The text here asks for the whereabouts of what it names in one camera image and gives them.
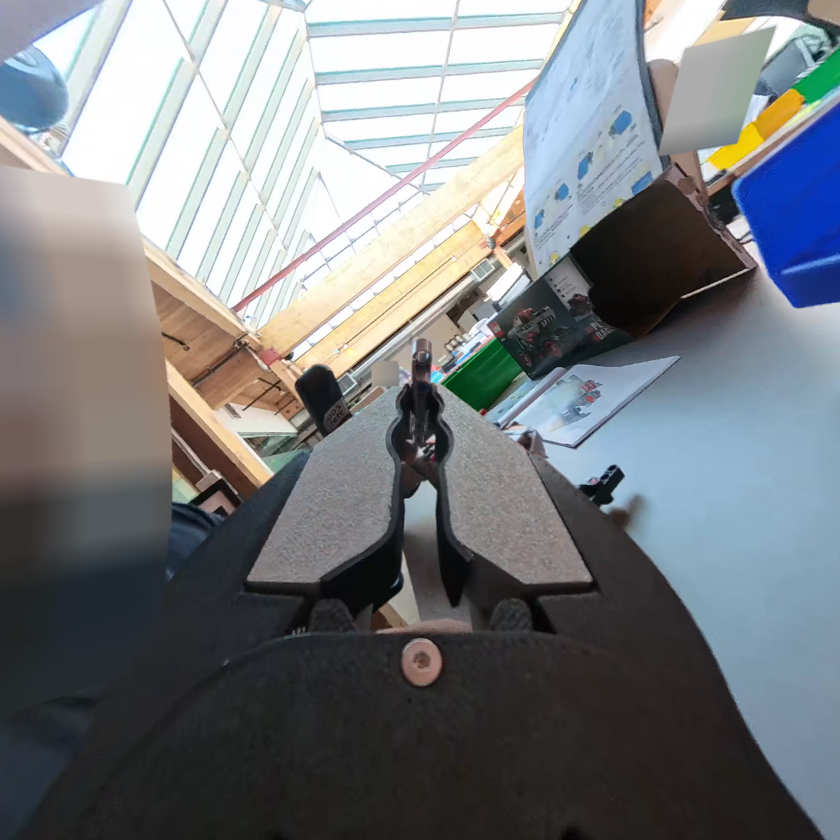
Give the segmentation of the red grey lego truck model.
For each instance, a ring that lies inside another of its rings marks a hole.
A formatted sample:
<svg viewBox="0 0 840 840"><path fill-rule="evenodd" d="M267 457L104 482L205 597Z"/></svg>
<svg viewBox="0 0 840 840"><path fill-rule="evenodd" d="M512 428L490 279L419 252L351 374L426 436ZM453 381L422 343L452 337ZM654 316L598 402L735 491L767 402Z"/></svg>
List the red grey lego truck model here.
<svg viewBox="0 0 840 840"><path fill-rule="evenodd" d="M614 491L623 482L625 474L618 465L609 465L600 476L593 476L578 486L578 490L599 508L612 505Z"/></svg>

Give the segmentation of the brown cardboard box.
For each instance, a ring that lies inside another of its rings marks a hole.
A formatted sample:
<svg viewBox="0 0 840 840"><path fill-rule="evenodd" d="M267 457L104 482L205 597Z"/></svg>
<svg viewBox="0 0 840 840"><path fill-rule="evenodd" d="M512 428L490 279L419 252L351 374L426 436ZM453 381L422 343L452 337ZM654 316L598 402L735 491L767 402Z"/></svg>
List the brown cardboard box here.
<svg viewBox="0 0 840 840"><path fill-rule="evenodd" d="M758 266L678 164L605 216L570 254L590 281L598 318L635 340L681 299Z"/></svg>

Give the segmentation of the lego instruction booklet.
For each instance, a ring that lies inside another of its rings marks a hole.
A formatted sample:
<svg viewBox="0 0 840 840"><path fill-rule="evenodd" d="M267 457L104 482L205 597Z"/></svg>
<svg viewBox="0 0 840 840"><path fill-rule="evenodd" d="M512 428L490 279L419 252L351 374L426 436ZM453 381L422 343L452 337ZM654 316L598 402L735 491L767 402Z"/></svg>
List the lego instruction booklet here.
<svg viewBox="0 0 840 840"><path fill-rule="evenodd" d="M486 413L500 429L520 425L546 443L576 448L678 361L670 356L623 366L577 364L523 385Z"/></svg>

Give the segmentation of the white printed instruction sheet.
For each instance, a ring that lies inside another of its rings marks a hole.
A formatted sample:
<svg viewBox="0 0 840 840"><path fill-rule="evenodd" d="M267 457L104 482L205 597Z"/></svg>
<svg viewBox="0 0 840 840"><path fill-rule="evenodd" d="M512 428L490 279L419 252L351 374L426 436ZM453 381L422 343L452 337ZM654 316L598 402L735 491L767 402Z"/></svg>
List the white printed instruction sheet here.
<svg viewBox="0 0 840 840"><path fill-rule="evenodd" d="M528 93L522 151L537 277L662 175L644 2L580 2Z"/></svg>

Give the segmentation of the yellow plastic bin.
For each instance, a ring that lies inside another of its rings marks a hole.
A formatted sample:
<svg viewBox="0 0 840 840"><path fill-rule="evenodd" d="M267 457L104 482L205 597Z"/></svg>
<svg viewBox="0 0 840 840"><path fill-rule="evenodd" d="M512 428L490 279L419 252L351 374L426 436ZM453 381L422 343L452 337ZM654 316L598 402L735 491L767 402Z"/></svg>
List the yellow plastic bin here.
<svg viewBox="0 0 840 840"><path fill-rule="evenodd" d="M728 171L735 164L756 151L763 143L756 123L749 122L744 126L736 143L724 145L715 150L707 159L707 163L716 171Z"/></svg>
<svg viewBox="0 0 840 840"><path fill-rule="evenodd" d="M804 104L805 98L795 88L790 88L774 99L753 121L761 141L766 141L789 122L796 113L802 110Z"/></svg>

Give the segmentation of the blue plastic bin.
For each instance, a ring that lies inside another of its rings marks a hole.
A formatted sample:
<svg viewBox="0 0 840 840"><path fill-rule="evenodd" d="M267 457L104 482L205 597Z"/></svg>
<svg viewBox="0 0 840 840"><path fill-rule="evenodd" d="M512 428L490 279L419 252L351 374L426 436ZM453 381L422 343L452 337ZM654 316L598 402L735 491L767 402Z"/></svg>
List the blue plastic bin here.
<svg viewBox="0 0 840 840"><path fill-rule="evenodd" d="M838 302L838 101L740 177L731 194L787 301L794 308Z"/></svg>

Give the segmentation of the dark lego set box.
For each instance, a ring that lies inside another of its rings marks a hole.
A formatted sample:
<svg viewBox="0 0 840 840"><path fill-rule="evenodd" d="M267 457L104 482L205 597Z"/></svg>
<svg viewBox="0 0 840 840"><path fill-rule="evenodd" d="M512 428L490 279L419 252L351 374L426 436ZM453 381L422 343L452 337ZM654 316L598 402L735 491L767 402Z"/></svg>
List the dark lego set box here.
<svg viewBox="0 0 840 840"><path fill-rule="evenodd" d="M530 380L633 341L595 313L591 288L566 256L489 320L495 338Z"/></svg>

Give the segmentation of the dark grey lego connector piece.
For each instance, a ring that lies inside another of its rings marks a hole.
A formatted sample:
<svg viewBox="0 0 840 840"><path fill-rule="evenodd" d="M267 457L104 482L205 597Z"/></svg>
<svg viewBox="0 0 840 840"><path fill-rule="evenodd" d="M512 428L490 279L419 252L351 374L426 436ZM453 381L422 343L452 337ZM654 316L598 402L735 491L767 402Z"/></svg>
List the dark grey lego connector piece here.
<svg viewBox="0 0 840 840"><path fill-rule="evenodd" d="M440 401L432 383L433 348L429 339L413 343L411 381L407 397L407 439L415 455L431 466L437 465L437 421Z"/></svg>

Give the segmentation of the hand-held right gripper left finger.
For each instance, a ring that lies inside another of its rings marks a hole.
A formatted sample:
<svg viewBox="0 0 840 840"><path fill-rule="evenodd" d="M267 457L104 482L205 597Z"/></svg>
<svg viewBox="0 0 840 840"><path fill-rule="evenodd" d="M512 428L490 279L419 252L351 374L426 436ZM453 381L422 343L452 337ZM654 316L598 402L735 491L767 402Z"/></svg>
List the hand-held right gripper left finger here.
<svg viewBox="0 0 840 840"><path fill-rule="evenodd" d="M252 590L339 599L353 616L401 590L402 393L388 389L312 450L248 573Z"/></svg>

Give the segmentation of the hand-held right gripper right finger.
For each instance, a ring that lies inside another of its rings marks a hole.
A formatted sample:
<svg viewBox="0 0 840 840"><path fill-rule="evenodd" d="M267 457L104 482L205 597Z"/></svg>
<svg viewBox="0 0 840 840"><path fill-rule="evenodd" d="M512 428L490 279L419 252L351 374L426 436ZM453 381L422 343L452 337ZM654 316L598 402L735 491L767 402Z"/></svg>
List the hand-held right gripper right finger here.
<svg viewBox="0 0 840 840"><path fill-rule="evenodd" d="M585 592L594 584L529 451L445 388L429 398L437 554L452 606Z"/></svg>

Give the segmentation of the dark round pendant lamp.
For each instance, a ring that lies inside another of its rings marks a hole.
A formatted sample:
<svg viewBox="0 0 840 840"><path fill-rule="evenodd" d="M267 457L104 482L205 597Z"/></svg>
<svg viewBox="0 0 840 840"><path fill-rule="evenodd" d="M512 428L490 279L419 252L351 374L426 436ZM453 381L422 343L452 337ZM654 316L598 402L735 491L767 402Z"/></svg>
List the dark round pendant lamp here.
<svg viewBox="0 0 840 840"><path fill-rule="evenodd" d="M70 96L58 68L30 45L1 66L1 114L27 134L48 131L66 117Z"/></svg>

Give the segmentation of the red ceiling pipe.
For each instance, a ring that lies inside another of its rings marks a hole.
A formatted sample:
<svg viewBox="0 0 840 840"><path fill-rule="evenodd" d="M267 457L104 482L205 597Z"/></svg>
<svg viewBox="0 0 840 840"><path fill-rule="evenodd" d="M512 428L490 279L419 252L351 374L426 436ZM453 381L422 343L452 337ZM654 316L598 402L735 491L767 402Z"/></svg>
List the red ceiling pipe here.
<svg viewBox="0 0 840 840"><path fill-rule="evenodd" d="M278 269L277 272L271 275L261 285L257 286L251 292L246 294L241 301L238 301L233 306L233 311L236 313L240 313L246 310L252 301L261 298L277 283L286 279L289 275L292 275L298 269L298 267L308 262L311 257L322 252L324 248L328 247L334 240L344 235L351 227L357 225L357 223L362 221L365 217L371 215L375 209L387 202L390 198L397 195L401 190L408 186L416 187L414 181L418 177L424 175L427 171L436 168L439 162L441 162L447 155L449 155L452 151L458 148L462 143L473 139L478 133L486 134L487 132L485 131L485 127L488 125L489 122L491 122L505 110L524 103L525 98L530 93L530 90L532 89L536 80L537 78L534 77L524 86L522 86L519 90L512 93L508 98L499 101L491 111L489 111L484 117L480 118L474 124L469 126L463 132L454 134L449 140L449 142L447 142L444 147L439 149L436 154L432 155L431 157L427 158L424 162L418 164L417 166L409 170L407 173L405 173L405 176L401 180L393 183L388 190L386 190L381 195L376 197L373 201L365 205L358 213L350 217L346 222L342 223L340 226L335 228L325 237L316 241L309 249L301 252L298 257L294 258L292 261L288 262L286 265Z"/></svg>

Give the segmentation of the green plastic bin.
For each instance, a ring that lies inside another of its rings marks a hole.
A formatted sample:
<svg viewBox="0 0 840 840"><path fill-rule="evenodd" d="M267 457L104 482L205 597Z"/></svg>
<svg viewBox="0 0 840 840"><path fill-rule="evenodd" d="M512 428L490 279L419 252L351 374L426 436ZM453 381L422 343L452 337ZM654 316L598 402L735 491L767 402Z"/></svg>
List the green plastic bin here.
<svg viewBox="0 0 840 840"><path fill-rule="evenodd" d="M480 412L489 408L522 372L502 342L491 339L447 374L440 386Z"/></svg>
<svg viewBox="0 0 840 840"><path fill-rule="evenodd" d="M799 79L792 89L803 98L804 103L812 104L823 98L839 85L839 50L816 66L809 74Z"/></svg>

